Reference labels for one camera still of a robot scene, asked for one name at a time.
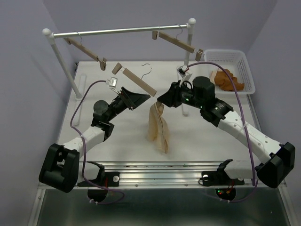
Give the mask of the beige underwear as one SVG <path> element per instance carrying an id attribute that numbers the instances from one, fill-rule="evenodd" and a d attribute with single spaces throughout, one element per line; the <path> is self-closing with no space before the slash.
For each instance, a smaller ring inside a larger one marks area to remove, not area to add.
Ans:
<path id="1" fill-rule="evenodd" d="M 166 120 L 163 118 L 164 105 L 157 101 L 149 109 L 147 139 L 154 142 L 163 153 L 169 151 L 170 132 Z"/>

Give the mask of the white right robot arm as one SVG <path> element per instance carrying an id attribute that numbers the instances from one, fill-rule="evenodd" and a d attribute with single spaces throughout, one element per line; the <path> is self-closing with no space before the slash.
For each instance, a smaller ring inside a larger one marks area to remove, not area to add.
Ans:
<path id="1" fill-rule="evenodd" d="M 255 165 L 253 159 L 250 164 L 225 160 L 217 170 L 203 172 L 201 184 L 204 186 L 225 186 L 231 181 L 240 184 L 240 179 L 253 179 L 277 188 L 294 168 L 295 147 L 289 142 L 282 144 L 273 140 L 243 122 L 242 114 L 215 96 L 214 84 L 207 77 L 196 77 L 192 83 L 172 82 L 169 90 L 157 100 L 167 107 L 186 104 L 199 109 L 207 122 L 232 135 L 260 161 Z"/>

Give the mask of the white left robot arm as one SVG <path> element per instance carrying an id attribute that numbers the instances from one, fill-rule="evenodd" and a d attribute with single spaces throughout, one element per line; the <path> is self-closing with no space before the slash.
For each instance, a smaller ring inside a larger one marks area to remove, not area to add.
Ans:
<path id="1" fill-rule="evenodd" d="M 96 101 L 91 125 L 84 133 L 62 145 L 52 144 L 48 148 L 39 181 L 65 193 L 76 184 L 104 185 L 104 166 L 94 161 L 80 163 L 80 158 L 85 158 L 89 150 L 111 136 L 114 129 L 112 119 L 126 109 L 136 109 L 149 98 L 148 94 L 134 93 L 122 87 L 110 104 L 104 100 Z"/>

